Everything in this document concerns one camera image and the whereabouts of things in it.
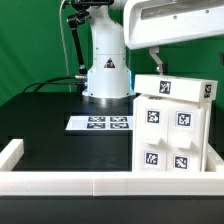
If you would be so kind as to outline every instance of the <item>black cable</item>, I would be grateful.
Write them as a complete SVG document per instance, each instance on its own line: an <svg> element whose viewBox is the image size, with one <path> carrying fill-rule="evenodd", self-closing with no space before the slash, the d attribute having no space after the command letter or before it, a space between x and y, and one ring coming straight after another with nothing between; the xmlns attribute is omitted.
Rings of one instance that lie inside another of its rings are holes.
<svg viewBox="0 0 224 224"><path fill-rule="evenodd" d="M58 78L53 78L53 79L49 79L47 81L45 81L44 83L46 82L55 82L55 81L61 81L61 80L65 80L65 79L73 79L75 78L75 75L70 75L70 76L62 76L62 77L58 77ZM43 86L45 86L46 84L40 84L39 86L37 86L33 92L37 92L39 89L41 89Z"/></svg>
<svg viewBox="0 0 224 224"><path fill-rule="evenodd" d="M78 85L79 83L77 82L67 82L67 83L53 83L53 82L37 82L37 83L33 83L29 86L27 86L23 91L22 93L25 93L27 89L33 87L33 86L36 86L36 85Z"/></svg>

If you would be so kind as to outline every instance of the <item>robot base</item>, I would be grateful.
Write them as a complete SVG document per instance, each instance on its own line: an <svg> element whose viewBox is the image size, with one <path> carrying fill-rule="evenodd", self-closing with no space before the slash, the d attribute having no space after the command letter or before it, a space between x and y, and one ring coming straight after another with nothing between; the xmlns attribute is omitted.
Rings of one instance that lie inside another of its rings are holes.
<svg viewBox="0 0 224 224"><path fill-rule="evenodd" d="M136 97L135 93L131 93L130 95L122 98L99 98L99 97L82 95L83 101L101 105L121 105L132 102L135 99L135 97Z"/></svg>

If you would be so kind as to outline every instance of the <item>white box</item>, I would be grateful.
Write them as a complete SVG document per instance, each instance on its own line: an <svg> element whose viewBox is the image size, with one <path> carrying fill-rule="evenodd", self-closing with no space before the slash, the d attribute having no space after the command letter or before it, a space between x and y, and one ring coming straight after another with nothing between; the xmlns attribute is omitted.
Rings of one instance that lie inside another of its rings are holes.
<svg viewBox="0 0 224 224"><path fill-rule="evenodd" d="M217 81L164 75L136 75L137 93L173 99L208 102L216 98Z"/></svg>
<svg viewBox="0 0 224 224"><path fill-rule="evenodd" d="M204 171L211 102L134 100L133 171Z"/></svg>

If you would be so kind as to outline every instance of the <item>black sticker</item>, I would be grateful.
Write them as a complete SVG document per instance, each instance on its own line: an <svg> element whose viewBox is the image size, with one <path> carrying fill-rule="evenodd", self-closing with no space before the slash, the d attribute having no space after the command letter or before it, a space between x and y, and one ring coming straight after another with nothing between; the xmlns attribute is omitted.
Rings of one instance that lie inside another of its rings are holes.
<svg viewBox="0 0 224 224"><path fill-rule="evenodd" d="M104 68L115 68L115 65L111 58L108 59L107 63L104 65Z"/></svg>
<svg viewBox="0 0 224 224"><path fill-rule="evenodd" d="M158 110L147 110L147 123L160 123L160 111Z"/></svg>
<svg viewBox="0 0 224 224"><path fill-rule="evenodd" d="M191 126L191 115L190 113L177 113L177 125L190 127Z"/></svg>
<svg viewBox="0 0 224 224"><path fill-rule="evenodd" d="M159 164L159 154L146 152L145 153L145 164L158 166Z"/></svg>
<svg viewBox="0 0 224 224"><path fill-rule="evenodd" d="M162 97L150 96L149 99L150 100L161 100Z"/></svg>
<svg viewBox="0 0 224 224"><path fill-rule="evenodd" d="M160 81L159 92L164 94L170 94L171 90L171 82L168 81Z"/></svg>
<svg viewBox="0 0 224 224"><path fill-rule="evenodd" d="M128 122L127 117L110 117L110 122Z"/></svg>
<svg viewBox="0 0 224 224"><path fill-rule="evenodd" d="M105 117L89 117L88 121L89 122L105 122L106 118Z"/></svg>
<svg viewBox="0 0 224 224"><path fill-rule="evenodd" d="M209 98L211 96L212 85L205 85L204 98Z"/></svg>
<svg viewBox="0 0 224 224"><path fill-rule="evenodd" d="M111 129L128 129L128 123L110 123Z"/></svg>
<svg viewBox="0 0 224 224"><path fill-rule="evenodd" d="M174 156L174 167L177 169L187 170L189 165L189 157Z"/></svg>
<svg viewBox="0 0 224 224"><path fill-rule="evenodd" d="M87 129L105 129L105 123L87 123Z"/></svg>

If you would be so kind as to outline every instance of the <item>white overhead panel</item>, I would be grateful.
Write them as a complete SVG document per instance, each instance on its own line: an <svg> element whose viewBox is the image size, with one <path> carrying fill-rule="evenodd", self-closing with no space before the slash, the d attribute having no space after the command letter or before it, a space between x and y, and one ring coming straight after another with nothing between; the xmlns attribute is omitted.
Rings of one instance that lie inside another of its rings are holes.
<svg viewBox="0 0 224 224"><path fill-rule="evenodd" d="M224 33L224 0L129 0L124 9L130 49Z"/></svg>

